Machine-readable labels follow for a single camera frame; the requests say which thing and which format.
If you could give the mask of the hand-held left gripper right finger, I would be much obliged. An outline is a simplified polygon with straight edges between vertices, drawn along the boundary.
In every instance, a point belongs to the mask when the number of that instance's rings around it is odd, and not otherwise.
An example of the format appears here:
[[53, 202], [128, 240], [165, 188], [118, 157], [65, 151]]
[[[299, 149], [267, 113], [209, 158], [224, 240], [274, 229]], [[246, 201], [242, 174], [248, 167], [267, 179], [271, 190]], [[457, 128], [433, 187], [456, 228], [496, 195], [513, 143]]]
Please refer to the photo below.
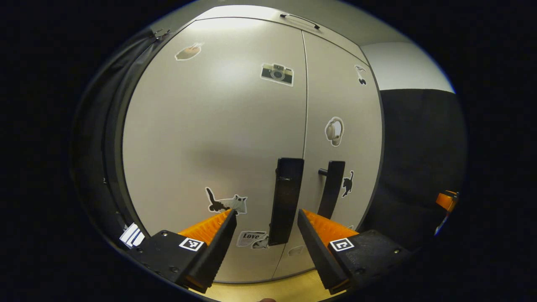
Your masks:
[[297, 225], [330, 294], [363, 289], [411, 257], [409, 250], [378, 231], [356, 232], [305, 209], [299, 210]]

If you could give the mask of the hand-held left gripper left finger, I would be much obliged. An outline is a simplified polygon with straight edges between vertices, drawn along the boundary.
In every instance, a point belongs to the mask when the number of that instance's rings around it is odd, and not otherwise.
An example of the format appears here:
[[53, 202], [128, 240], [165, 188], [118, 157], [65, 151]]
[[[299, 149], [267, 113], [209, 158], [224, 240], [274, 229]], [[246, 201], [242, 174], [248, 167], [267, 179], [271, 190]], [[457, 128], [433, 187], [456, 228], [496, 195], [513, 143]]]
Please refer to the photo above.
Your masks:
[[230, 247], [237, 211], [226, 210], [179, 233], [162, 230], [126, 253], [152, 273], [204, 294]]

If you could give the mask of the black door handle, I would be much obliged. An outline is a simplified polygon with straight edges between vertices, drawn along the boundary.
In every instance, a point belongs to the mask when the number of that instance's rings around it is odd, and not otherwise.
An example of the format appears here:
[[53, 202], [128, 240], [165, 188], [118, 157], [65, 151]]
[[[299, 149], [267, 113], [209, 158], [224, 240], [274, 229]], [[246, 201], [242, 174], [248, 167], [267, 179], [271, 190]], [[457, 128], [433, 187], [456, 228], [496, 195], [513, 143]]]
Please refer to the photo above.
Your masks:
[[275, 190], [268, 245], [282, 245], [289, 241], [300, 196], [304, 160], [280, 157], [275, 170]]
[[324, 218], [332, 218], [341, 191], [345, 164], [344, 161], [330, 161], [328, 168], [318, 170], [318, 174], [325, 177], [325, 184], [317, 214]]

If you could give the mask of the white cabinet door camera sticker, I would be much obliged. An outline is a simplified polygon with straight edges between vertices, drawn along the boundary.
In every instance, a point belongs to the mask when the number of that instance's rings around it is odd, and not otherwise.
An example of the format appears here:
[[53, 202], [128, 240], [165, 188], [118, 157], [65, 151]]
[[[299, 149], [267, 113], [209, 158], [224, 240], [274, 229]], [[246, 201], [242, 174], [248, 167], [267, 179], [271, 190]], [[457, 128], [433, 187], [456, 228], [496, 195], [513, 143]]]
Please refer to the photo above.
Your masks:
[[140, 77], [123, 127], [127, 189], [149, 235], [235, 208], [215, 280], [271, 279], [283, 246], [254, 249], [239, 236], [270, 232], [278, 159], [303, 157], [306, 99], [300, 29], [213, 18], [169, 40]]

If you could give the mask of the white cabinet door headphone sticker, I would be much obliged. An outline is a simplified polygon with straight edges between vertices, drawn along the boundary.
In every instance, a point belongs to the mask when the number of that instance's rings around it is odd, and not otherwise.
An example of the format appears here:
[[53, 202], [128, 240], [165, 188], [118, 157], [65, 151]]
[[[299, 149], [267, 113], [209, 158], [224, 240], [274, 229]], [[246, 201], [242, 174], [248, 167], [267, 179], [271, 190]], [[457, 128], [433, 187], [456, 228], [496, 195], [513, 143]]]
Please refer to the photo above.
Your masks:
[[372, 71], [361, 60], [303, 33], [307, 67], [304, 170], [297, 208], [317, 213], [325, 177], [319, 169], [344, 161], [331, 220], [356, 230], [368, 212], [383, 157], [381, 100]]

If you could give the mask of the white grey cabinet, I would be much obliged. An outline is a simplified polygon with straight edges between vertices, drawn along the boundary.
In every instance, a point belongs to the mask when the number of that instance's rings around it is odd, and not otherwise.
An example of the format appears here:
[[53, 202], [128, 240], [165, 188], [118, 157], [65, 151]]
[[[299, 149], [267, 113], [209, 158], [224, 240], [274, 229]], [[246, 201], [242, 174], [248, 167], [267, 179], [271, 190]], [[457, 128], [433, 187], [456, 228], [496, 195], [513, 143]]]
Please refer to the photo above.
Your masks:
[[145, 235], [226, 209], [221, 283], [314, 267], [297, 211], [359, 227], [383, 160], [380, 92], [344, 36], [275, 8], [216, 6], [130, 65], [106, 151], [117, 202]]

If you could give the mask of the white striped object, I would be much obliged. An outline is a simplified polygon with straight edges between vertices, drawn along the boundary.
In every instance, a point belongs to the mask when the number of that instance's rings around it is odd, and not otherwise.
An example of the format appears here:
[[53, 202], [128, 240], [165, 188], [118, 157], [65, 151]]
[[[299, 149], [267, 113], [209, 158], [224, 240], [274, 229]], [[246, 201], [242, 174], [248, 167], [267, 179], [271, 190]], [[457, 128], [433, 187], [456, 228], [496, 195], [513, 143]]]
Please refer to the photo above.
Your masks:
[[136, 223], [130, 224], [119, 237], [119, 240], [128, 248], [133, 249], [138, 247], [145, 239], [144, 233], [136, 225]]

